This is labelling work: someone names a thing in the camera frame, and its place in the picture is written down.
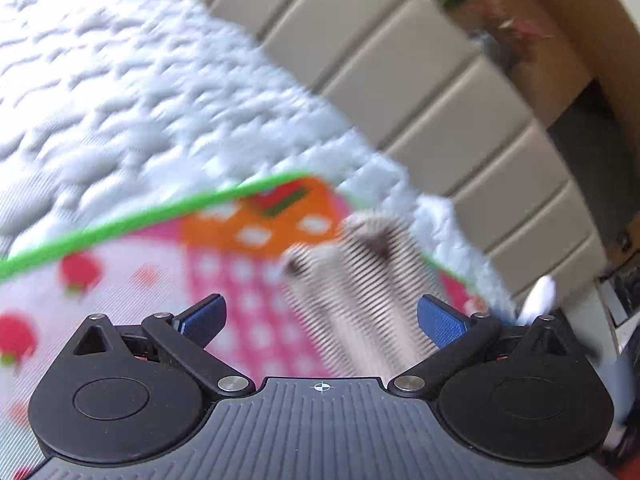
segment quilted mattress pad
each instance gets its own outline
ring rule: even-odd
[[[327,101],[198,0],[0,0],[0,255],[203,190],[308,171],[411,225],[494,309],[457,229]]]

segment gray ribbed plate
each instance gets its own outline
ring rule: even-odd
[[[202,430],[146,463],[92,468],[55,458],[34,480],[610,480],[593,460],[553,468],[494,462],[456,443],[421,400],[374,379],[269,379],[223,400]]]

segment crosshair symbol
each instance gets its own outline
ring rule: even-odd
[[[318,384],[314,384],[312,388],[316,392],[320,392],[321,394],[324,394],[325,392],[328,392],[331,388],[333,388],[333,386],[329,386],[327,383],[318,383]]]

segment beige headboard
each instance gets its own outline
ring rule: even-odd
[[[545,131],[432,0],[205,1],[409,167],[423,192],[451,197],[517,300],[548,272],[562,300],[603,266]]]

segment beige striped cloth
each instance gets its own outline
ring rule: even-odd
[[[349,216],[337,242],[289,248],[284,275],[289,303],[338,376],[379,376],[386,385],[437,350],[416,307],[423,294],[446,294],[397,218]]]

